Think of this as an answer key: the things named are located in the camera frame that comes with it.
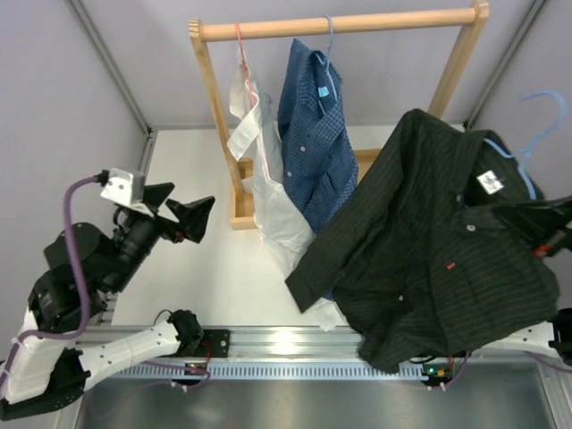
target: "clothing label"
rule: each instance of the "clothing label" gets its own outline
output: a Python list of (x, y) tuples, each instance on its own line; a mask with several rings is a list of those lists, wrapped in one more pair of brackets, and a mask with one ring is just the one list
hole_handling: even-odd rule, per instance
[(493, 170), (484, 172), (480, 176), (476, 176), (476, 178), (479, 180), (481, 186), (483, 187), (484, 190), (486, 190), (486, 193), (489, 195), (492, 195), (495, 192), (498, 192), (499, 190), (504, 188), (504, 185), (497, 178), (497, 175), (494, 173)]
[(318, 96), (320, 96), (320, 98), (328, 97), (329, 95), (330, 91), (328, 91), (327, 87), (318, 88)]

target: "metal floor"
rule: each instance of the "metal floor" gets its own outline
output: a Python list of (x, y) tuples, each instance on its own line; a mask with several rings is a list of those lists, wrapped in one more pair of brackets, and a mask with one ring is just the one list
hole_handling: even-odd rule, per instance
[[(168, 385), (122, 399), (145, 380), (111, 379), (82, 405), (77, 429), (543, 429), (554, 428), (534, 365), (469, 365), (446, 392), (420, 383), (212, 381), (185, 394)], [(96, 420), (88, 408), (104, 414)]]

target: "wooden rod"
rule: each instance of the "wooden rod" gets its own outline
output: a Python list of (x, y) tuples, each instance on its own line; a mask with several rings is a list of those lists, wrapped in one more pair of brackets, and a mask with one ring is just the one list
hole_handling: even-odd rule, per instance
[(437, 85), (431, 104), (427, 109), (429, 114), (438, 118), (441, 118), (445, 113), (484, 24), (489, 18), (490, 9), (486, 1), (475, 0), (472, 7), (475, 10), (475, 21), (470, 25), (464, 25), (458, 33), (457, 41), (450, 52), (439, 85)]
[[(453, 27), (475, 21), (475, 8), (443, 9), (440, 11), (376, 13), (368, 15), (334, 16), (333, 31), (357, 33), (388, 29), (422, 29), (427, 27)], [(236, 40), (234, 24), (204, 25), (200, 30), (203, 42)], [(328, 34), (330, 26), (325, 18), (304, 20), (241, 22), (242, 38), (288, 38)]]
[(193, 20), (189, 23), (190, 41), (195, 49), (198, 68), (203, 75), (206, 94), (208, 95), (208, 101), (210, 102), (211, 111), (213, 112), (214, 123), (216, 124), (218, 137), (221, 140), (221, 145), (223, 146), (224, 158), (226, 159), (226, 163), (228, 164), (229, 172), (231, 174), (232, 187), (236, 197), (242, 198), (244, 189), (242, 188), (242, 180), (240, 179), (239, 165), (236, 159), (234, 159), (234, 156), (232, 156), (229, 148), (226, 146), (230, 137), (229, 126), (226, 123), (223, 101), (221, 100), (221, 93), (219, 92), (218, 84), (216, 83), (215, 70), (213, 69), (213, 63), (211, 62), (211, 55), (208, 53), (206, 43), (199, 36), (201, 27), (202, 24), (200, 20)]

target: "shirt cuff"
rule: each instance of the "shirt cuff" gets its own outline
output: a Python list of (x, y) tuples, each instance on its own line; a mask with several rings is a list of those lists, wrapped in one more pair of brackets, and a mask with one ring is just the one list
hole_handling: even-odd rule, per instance
[(290, 294), (304, 313), (335, 286), (338, 270), (326, 263), (311, 249), (286, 279)]

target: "white table surface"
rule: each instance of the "white table surface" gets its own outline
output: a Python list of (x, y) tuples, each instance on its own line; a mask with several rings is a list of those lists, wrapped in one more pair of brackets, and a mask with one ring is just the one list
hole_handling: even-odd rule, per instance
[[(354, 148), (382, 147), (392, 126), (349, 127)], [(160, 240), (114, 313), (114, 324), (151, 324), (162, 309), (190, 309), (202, 325), (315, 325), (302, 315), (258, 230), (230, 225), (231, 179), (216, 130), (160, 131), (147, 184), (172, 181), (171, 198), (216, 197), (200, 244)], [(163, 207), (161, 215), (172, 217)]]

